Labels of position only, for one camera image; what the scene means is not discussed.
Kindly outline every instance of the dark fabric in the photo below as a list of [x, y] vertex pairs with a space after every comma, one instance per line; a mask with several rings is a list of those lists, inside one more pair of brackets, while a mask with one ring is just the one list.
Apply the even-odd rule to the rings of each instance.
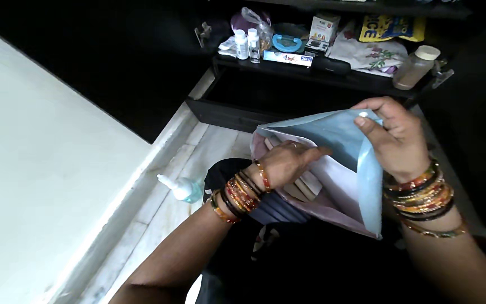
[[[239, 159], [215, 164], [208, 171], [206, 188], [221, 188], [249, 164]], [[267, 227], [278, 231], [280, 237], [260, 250], [260, 258], [253, 261], [253, 245], [262, 227], [250, 217], [233, 225], [202, 272], [196, 303], [442, 302], [435, 289], [414, 271], [406, 252], [391, 242], [317, 218], [305, 223], [277, 222]]]
[[[251, 165], [251, 160], [229, 158], [214, 164], [208, 171], [204, 189], [215, 190], [224, 187], [226, 182], [241, 169]], [[276, 222], [305, 223], [311, 216], [285, 202], [277, 193], [264, 194], [260, 206], [250, 217], [261, 224]]]

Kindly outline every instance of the white wall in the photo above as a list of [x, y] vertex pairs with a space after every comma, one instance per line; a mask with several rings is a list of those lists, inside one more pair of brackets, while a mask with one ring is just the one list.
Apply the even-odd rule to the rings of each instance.
[[149, 150], [0, 39], [0, 303], [57, 284]]

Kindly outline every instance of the hand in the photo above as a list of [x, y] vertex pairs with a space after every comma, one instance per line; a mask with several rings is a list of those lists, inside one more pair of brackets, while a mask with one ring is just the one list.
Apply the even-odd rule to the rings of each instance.
[[372, 143], [382, 168], [397, 182], [409, 182], [427, 170], [430, 160], [419, 118], [391, 97], [366, 99], [352, 109], [372, 109], [382, 118], [383, 127], [363, 117], [354, 123]]
[[[267, 174], [271, 189], [293, 183], [303, 172], [307, 165], [317, 161], [324, 155], [331, 155], [331, 149], [325, 147], [309, 148], [303, 143], [285, 141], [274, 147], [259, 159]], [[265, 189], [260, 171], [255, 164], [246, 169], [250, 178], [262, 190]]]

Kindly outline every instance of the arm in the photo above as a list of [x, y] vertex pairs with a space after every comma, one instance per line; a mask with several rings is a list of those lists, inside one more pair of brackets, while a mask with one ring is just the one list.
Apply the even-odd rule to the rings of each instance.
[[[354, 122], [373, 144], [385, 171], [399, 183], [420, 176], [429, 167], [420, 120], [389, 97], [364, 100], [355, 109], [373, 109], [383, 127], [358, 117]], [[456, 207], [441, 218], [414, 222], [431, 231], [452, 231], [462, 224]], [[402, 225], [408, 253], [420, 272], [451, 299], [486, 303], [486, 256], [469, 233], [455, 238], [432, 238]]]
[[[268, 152], [260, 163], [268, 174], [271, 188], [275, 188], [293, 182], [306, 170], [308, 163], [326, 154], [330, 154], [329, 149], [309, 149], [287, 141]], [[245, 173], [262, 191], [265, 189], [255, 165], [245, 169]], [[236, 218], [222, 203], [220, 195], [216, 202], [226, 215]], [[231, 226], [213, 211], [209, 202], [204, 204], [145, 259], [110, 304], [185, 302], [189, 288]]]

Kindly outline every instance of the yellow packet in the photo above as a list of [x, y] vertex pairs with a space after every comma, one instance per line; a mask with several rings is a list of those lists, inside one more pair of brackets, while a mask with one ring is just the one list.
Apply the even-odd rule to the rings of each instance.
[[425, 39], [425, 17], [396, 17], [388, 15], [366, 15], [359, 35], [360, 42], [380, 42], [403, 38], [413, 42]]

